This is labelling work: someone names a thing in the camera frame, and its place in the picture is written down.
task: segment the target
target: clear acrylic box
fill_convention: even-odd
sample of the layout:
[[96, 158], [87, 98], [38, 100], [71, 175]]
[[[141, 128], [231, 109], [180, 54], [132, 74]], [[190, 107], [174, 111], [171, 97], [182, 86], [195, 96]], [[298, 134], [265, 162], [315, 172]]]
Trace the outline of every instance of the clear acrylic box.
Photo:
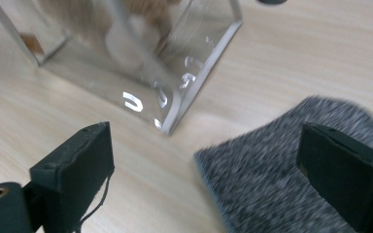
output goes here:
[[31, 62], [171, 134], [242, 24], [237, 0], [0, 0]]

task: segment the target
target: gray fabric mat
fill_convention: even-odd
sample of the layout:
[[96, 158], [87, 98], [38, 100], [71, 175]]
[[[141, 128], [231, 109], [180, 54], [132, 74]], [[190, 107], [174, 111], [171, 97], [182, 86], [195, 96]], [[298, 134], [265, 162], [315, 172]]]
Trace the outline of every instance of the gray fabric mat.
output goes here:
[[349, 102], [309, 97], [253, 132], [198, 151], [195, 160], [228, 232], [355, 232], [295, 166], [304, 122], [373, 148], [370, 114]]

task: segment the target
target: black cable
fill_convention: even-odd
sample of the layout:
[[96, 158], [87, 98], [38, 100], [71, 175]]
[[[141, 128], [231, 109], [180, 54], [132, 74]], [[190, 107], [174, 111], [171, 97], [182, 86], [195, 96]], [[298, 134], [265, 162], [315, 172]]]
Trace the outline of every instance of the black cable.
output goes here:
[[86, 216], [84, 216], [84, 217], [81, 219], [79, 225], [77, 226], [77, 229], [75, 229], [75, 232], [76, 232], [76, 233], [81, 233], [81, 228], [82, 228], [82, 226], [83, 226], [83, 224], [84, 224], [84, 221], [86, 221], [86, 220], [87, 220], [88, 218], [90, 218], [93, 214], [95, 214], [95, 212], [96, 212], [99, 208], [101, 208], [101, 206], [104, 204], [105, 199], [107, 198], [108, 188], [109, 188], [109, 181], [110, 181], [110, 179], [111, 179], [111, 176], [112, 176], [112, 174], [107, 178], [107, 183], [105, 184], [105, 191], [104, 191], [104, 194], [103, 194], [103, 196], [102, 196], [101, 201], [100, 201], [99, 204], [95, 207], [95, 209], [93, 209], [89, 214], [87, 214]]

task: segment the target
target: animal fur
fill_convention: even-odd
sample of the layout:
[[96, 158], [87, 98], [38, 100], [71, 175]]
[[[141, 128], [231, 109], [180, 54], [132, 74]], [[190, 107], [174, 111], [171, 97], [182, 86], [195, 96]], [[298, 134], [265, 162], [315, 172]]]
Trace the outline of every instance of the animal fur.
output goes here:
[[[106, 0], [33, 0], [37, 8], [73, 36], [96, 50], [106, 52], [121, 66], [138, 69], [143, 58], [125, 35], [120, 22], [111, 17]], [[129, 12], [134, 33], [151, 49], [162, 47], [170, 31], [169, 9], [181, 0], [121, 0]]]

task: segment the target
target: wooden floor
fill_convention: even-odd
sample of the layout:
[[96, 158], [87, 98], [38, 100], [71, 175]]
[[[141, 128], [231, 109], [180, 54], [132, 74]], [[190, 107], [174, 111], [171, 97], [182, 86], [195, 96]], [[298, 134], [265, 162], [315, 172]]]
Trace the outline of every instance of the wooden floor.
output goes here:
[[26, 184], [45, 155], [108, 120], [117, 169], [84, 232], [224, 232], [195, 151], [254, 130], [309, 95], [373, 113], [373, 0], [240, 3], [244, 25], [171, 137], [35, 68], [0, 25], [0, 183]]

